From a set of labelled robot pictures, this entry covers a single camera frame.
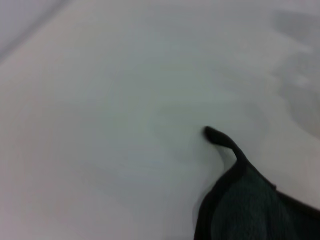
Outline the dark blue rag with loop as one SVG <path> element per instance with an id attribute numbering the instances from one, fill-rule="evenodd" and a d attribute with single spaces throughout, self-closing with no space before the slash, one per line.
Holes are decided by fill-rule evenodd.
<path id="1" fill-rule="evenodd" d="M 320 210 L 278 191 L 225 133 L 205 126 L 203 136 L 236 161 L 205 195 L 193 240 L 320 240 Z"/>

